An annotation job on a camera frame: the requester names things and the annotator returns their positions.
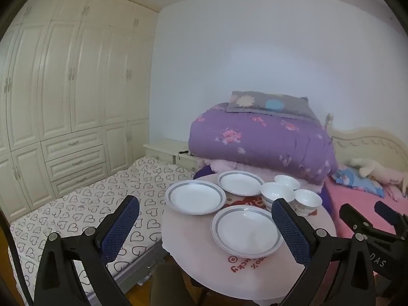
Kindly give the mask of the grey bed frame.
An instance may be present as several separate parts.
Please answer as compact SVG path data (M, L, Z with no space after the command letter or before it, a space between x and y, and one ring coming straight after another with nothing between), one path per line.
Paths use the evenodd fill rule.
M117 258L117 261L109 263L107 268L122 293L126 294L138 283L146 281L155 266L161 263L167 254L160 240L132 263L126 264Z

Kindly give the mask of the heart pattern mattress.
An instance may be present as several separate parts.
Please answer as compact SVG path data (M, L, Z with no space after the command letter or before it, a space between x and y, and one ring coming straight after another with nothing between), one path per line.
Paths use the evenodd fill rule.
M166 189L193 176L193 171L178 165L143 157L126 170L77 189L14 221L10 230L28 291L35 292L37 271L50 233L78 236L89 227L97 227L126 196L138 198L140 211L117 258L126 264L135 261L161 240Z

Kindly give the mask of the cream plush toy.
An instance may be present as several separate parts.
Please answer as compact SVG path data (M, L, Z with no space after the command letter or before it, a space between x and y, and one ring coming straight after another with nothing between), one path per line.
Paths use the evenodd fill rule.
M370 178L383 187L396 188L401 196L407 195L407 172L383 167L379 162L364 158L351 158L347 165L356 168L363 178Z

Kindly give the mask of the small white bowl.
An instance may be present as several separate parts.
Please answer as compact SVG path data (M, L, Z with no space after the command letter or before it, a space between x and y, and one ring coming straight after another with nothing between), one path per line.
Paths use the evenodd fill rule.
M294 177L290 177L289 175L276 175L274 181L277 184L287 186L294 191L299 189L301 186L300 182L297 179L295 179Z
M300 216L308 216L322 205L322 198L313 191L297 189L295 191L295 212Z

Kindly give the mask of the cream nightstand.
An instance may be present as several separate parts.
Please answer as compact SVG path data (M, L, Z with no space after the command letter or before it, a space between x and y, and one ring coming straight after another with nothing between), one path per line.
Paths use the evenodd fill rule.
M163 138L155 142L144 144L145 155L159 161L176 164L191 171L198 171L200 158L193 156L188 149L188 143Z

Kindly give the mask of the purple floral quilt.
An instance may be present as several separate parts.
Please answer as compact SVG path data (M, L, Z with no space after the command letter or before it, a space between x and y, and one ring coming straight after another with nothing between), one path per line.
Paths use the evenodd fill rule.
M259 113L229 113L219 103L190 127L189 152L289 173L319 184L338 170L332 139L319 124Z

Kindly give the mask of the cream wardrobe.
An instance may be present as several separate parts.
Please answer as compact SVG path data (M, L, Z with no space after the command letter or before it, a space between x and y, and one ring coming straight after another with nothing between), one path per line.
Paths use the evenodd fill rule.
M1 209L15 220L145 153L158 15L27 0L1 40Z

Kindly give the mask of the round pink table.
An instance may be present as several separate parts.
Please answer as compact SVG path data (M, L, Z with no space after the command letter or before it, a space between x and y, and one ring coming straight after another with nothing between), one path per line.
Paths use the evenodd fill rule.
M238 205L237 201L236 196L228 198L229 206ZM211 223L215 215L186 215L166 207L161 223L164 249L191 278L215 292L258 304L282 300L304 270L284 239L265 258L236 257L214 241Z

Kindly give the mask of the grey floral pillow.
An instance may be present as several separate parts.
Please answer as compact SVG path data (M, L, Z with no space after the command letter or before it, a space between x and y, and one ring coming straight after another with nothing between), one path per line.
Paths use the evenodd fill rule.
M229 99L228 113L259 113L282 118L318 123L307 97L274 95L256 91L234 91Z

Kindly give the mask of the large white bowl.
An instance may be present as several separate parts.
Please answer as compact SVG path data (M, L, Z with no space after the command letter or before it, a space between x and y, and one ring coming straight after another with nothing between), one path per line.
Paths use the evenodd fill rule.
M295 199L295 192L288 186L277 184L276 182L267 182L260 188L261 198L268 211L272 209L272 204L277 199L284 199L291 203Z

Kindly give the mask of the blue cartoon pillow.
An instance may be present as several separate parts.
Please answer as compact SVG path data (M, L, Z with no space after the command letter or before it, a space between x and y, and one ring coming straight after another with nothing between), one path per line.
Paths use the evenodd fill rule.
M336 184L350 189L370 193L380 198L385 197L385 190L379 182L369 179L368 177L361 177L359 171L354 168L347 166L339 168L331 178Z

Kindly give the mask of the cream headboard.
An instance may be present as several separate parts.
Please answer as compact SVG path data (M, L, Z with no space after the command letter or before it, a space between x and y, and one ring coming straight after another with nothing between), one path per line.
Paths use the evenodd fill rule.
M383 167L407 172L407 145L388 131L363 127L348 131L333 126L334 115L326 116L326 132L332 138L335 157L339 164L347 164L352 158L375 160Z

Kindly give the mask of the grey-rimmed white plate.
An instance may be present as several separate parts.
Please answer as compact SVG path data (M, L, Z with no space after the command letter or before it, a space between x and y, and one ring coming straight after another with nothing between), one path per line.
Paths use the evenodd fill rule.
M225 191L212 182L186 180L173 184L165 193L167 206L186 215L207 215L226 203Z
M283 242L270 212L254 206L233 205L212 220L211 233L220 248L240 258L265 258Z
M217 178L218 185L230 194L241 197L258 196L261 193L263 179L245 171L225 171Z

